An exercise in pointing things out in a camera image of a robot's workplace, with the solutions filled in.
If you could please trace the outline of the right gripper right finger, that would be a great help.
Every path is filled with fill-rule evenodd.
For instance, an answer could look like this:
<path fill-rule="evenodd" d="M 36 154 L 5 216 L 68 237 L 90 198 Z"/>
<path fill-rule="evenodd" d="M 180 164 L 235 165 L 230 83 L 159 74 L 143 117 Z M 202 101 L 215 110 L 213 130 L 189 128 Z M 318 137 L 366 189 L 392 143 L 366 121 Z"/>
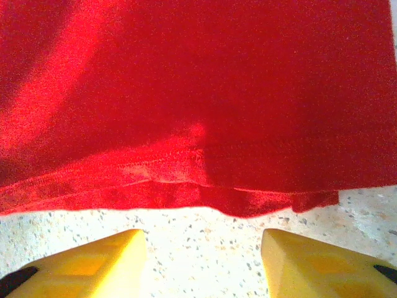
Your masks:
<path fill-rule="evenodd" d="M 283 230 L 262 235 L 270 298 L 397 298 L 397 266 Z"/>

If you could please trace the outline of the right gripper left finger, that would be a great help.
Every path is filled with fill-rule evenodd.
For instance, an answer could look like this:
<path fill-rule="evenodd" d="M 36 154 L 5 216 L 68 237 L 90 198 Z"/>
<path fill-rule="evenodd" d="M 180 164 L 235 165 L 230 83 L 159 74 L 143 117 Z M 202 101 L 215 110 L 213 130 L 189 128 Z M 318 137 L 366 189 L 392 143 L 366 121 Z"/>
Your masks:
<path fill-rule="evenodd" d="M 132 229 L 33 261 L 0 279 L 0 298 L 139 298 L 146 239 Z"/>

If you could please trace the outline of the red t-shirt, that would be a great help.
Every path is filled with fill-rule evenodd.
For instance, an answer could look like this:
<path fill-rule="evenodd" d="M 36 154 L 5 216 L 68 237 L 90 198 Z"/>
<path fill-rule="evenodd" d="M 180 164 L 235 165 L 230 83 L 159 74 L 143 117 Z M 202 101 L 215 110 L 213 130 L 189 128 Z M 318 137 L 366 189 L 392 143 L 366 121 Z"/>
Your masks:
<path fill-rule="evenodd" d="M 0 215 L 393 184 L 390 0 L 0 0 Z"/>

